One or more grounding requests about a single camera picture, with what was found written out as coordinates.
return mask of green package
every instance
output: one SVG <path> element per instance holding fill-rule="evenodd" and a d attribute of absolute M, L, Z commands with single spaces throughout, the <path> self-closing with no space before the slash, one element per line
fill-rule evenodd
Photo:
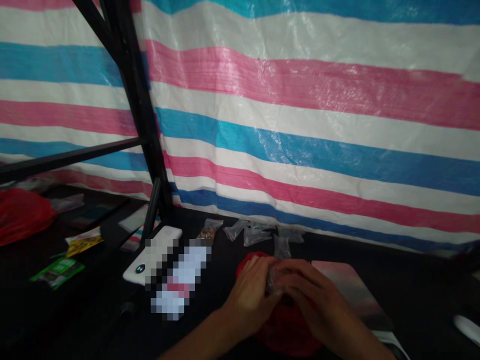
<path fill-rule="evenodd" d="M 60 285 L 83 269 L 85 265 L 72 258 L 60 258 L 32 276 L 30 281 L 45 281 L 53 290 L 57 290 Z"/>

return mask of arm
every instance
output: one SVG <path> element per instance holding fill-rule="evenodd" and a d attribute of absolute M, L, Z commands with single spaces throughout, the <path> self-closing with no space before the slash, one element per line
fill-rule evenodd
<path fill-rule="evenodd" d="M 216 359 L 255 334 L 267 321 L 280 294 L 265 297 L 267 272 L 276 260 L 254 256 L 248 261 L 225 304 L 159 360 Z"/>
<path fill-rule="evenodd" d="M 276 285 L 297 302 L 313 336 L 332 352 L 343 360 L 395 360 L 320 271 L 297 259 L 284 260 L 277 269 L 289 274 Z"/>

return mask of finger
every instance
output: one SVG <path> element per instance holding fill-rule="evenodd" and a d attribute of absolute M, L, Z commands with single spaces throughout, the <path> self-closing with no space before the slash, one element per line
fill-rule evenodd
<path fill-rule="evenodd" d="M 282 289 L 294 288 L 305 294 L 308 298 L 312 299 L 315 304 L 320 306 L 322 302 L 322 293 L 320 289 L 298 274 L 287 274 L 280 276 L 275 285 Z"/>
<path fill-rule="evenodd" d="M 285 293 L 290 295 L 293 300 L 298 304 L 300 307 L 300 311 L 303 314 L 307 323 L 310 323 L 313 319 L 315 319 L 317 313 L 314 308 L 310 305 L 307 298 L 297 289 L 293 287 L 286 287 Z"/>
<path fill-rule="evenodd" d="M 330 279 L 314 268 L 311 264 L 302 259 L 286 259 L 281 261 L 276 268 L 278 270 L 288 269 L 301 273 L 305 278 L 319 286 L 328 286 Z"/>
<path fill-rule="evenodd" d="M 254 273 L 256 277 L 262 278 L 266 281 L 270 266 L 275 264 L 277 261 L 278 260 L 272 256 L 262 257 L 257 261 L 255 266 L 252 267 L 252 273 Z"/>
<path fill-rule="evenodd" d="M 273 293 L 273 294 L 270 294 L 268 297 L 265 298 L 262 306 L 263 306 L 264 312 L 267 313 L 268 316 L 270 316 L 270 314 L 274 310 L 274 307 L 277 306 L 277 304 L 282 299 L 283 295 L 284 295 L 283 292 Z"/>
<path fill-rule="evenodd" d="M 257 260 L 259 259 L 259 257 L 257 255 L 254 255 L 250 260 L 248 260 L 245 264 L 245 266 L 243 267 L 243 270 L 242 270 L 242 273 L 243 272 L 247 272 L 249 269 L 251 269 L 254 264 L 257 262 Z"/>

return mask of striped tarp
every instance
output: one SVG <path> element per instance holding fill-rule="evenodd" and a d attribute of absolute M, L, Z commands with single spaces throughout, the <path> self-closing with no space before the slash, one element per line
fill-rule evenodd
<path fill-rule="evenodd" d="M 69 1 L 1 3 L 1 160 L 136 135 Z M 422 252 L 480 237 L 478 2 L 134 5 L 177 205 Z M 57 173 L 151 192 L 138 149 Z"/>

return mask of white stripe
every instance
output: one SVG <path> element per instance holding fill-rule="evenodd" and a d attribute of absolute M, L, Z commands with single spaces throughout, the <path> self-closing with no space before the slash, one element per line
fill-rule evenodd
<path fill-rule="evenodd" d="M 25 160 L 31 160 L 32 157 L 25 155 L 11 155 L 0 153 L 0 161 L 8 164 L 18 163 Z M 119 181 L 140 181 L 152 184 L 148 171 L 120 170 L 101 165 L 95 165 L 85 162 L 77 162 L 58 170 L 74 170 L 86 175 L 98 176 L 110 180 Z"/>
<path fill-rule="evenodd" d="M 151 88 L 152 101 L 161 108 L 286 134 L 480 161 L 480 152 L 477 151 L 480 131 L 267 104 L 245 97 L 182 89 L 155 81 L 151 83 Z M 0 100 L 130 109 L 123 88 L 91 84 L 1 80 Z"/>
<path fill-rule="evenodd" d="M 3 123 L 0 123 L 0 134 L 5 139 L 34 143 L 65 142 L 83 147 L 92 147 L 132 138 L 132 136 L 83 131 L 61 126 L 18 126 Z M 125 149 L 123 152 L 143 153 L 141 146 Z"/>
<path fill-rule="evenodd" d="M 155 106 L 279 133 L 480 161 L 480 131 L 346 112 L 269 104 L 246 97 L 151 83 Z"/>
<path fill-rule="evenodd" d="M 25 11 L 2 7 L 0 41 L 37 46 L 103 47 L 76 7 L 53 11 Z"/>
<path fill-rule="evenodd" d="M 180 204 L 186 209 L 198 210 L 198 211 L 201 211 L 201 212 L 204 212 L 204 213 L 219 214 L 219 215 L 228 216 L 228 217 L 232 217 L 232 218 L 239 218 L 239 219 L 257 220 L 257 221 L 261 221 L 261 222 L 264 222 L 264 223 L 276 224 L 276 225 L 291 225 L 291 224 L 284 224 L 282 222 L 278 222 L 273 217 L 268 217 L 268 216 L 245 216 L 245 215 L 238 214 L 238 213 L 235 213 L 235 212 L 221 210 L 216 205 L 197 206 L 197 205 L 192 205 L 190 203 L 183 203 L 183 202 L 181 202 L 180 197 L 177 196 L 177 195 L 173 196 L 173 203 L 174 204 Z M 387 247 L 387 248 L 404 250 L 404 251 L 408 251 L 408 252 L 412 252 L 412 253 L 420 253 L 420 251 L 416 251 L 416 250 L 410 249 L 408 247 L 399 246 L 399 245 L 396 245 L 396 244 L 376 242 L 376 241 L 372 241 L 372 240 L 366 240 L 366 239 L 363 239 L 361 237 L 348 236 L 348 235 L 338 234 L 336 232 L 323 231 L 323 230 L 313 229 L 313 228 L 306 227 L 306 226 L 301 226 L 301 225 L 295 225 L 295 227 L 298 227 L 298 228 L 300 228 L 302 230 L 305 230 L 309 233 L 321 234 L 321 235 L 326 235 L 326 236 L 341 238 L 341 239 L 355 240 L 355 241 L 359 241 L 359 242 L 362 242 L 362 243 L 379 245 L 379 246 L 384 246 L 384 247 Z M 242 242 L 243 239 L 241 237 L 239 237 L 235 241 Z"/>
<path fill-rule="evenodd" d="M 130 109 L 123 87 L 72 82 L 0 80 L 0 100 Z"/>
<path fill-rule="evenodd" d="M 311 219 L 320 219 L 334 224 L 347 225 L 353 228 L 365 229 L 384 234 L 410 236 L 417 239 L 452 244 L 464 244 L 479 238 L 478 234 L 471 232 L 451 233 L 428 227 L 405 226 L 373 217 L 344 214 L 341 212 L 299 205 L 289 201 L 275 199 L 263 191 L 223 185 L 215 182 L 212 178 L 204 176 L 175 176 L 175 183 L 180 190 L 210 190 L 215 192 L 218 196 L 229 199 L 269 204 L 276 210 L 284 213 L 300 215 Z"/>
<path fill-rule="evenodd" d="M 242 17 L 212 2 L 171 16 L 142 3 L 145 36 L 175 50 L 228 47 L 256 59 L 317 59 L 463 74 L 480 50 L 480 26 L 383 23 L 312 12 Z"/>
<path fill-rule="evenodd" d="M 348 176 L 313 167 L 260 160 L 244 152 L 217 148 L 200 140 L 163 137 L 164 149 L 171 156 L 200 157 L 236 169 L 250 170 L 281 183 L 325 189 L 367 200 L 405 205 L 438 212 L 475 215 L 480 213 L 477 196 L 382 182 Z"/>
<path fill-rule="evenodd" d="M 147 201 L 150 200 L 150 198 L 148 198 L 143 192 L 142 193 L 120 193 L 120 192 L 110 191 L 110 190 L 106 190 L 106 189 L 90 188 L 90 187 L 85 186 L 81 183 L 69 183 L 68 185 L 74 186 L 74 187 L 77 187 L 77 188 L 90 189 L 90 190 L 93 190 L 93 191 L 101 191 L 102 193 L 122 195 L 122 196 L 126 196 L 126 197 L 129 197 L 129 198 L 134 198 L 134 199 L 147 200 Z"/>

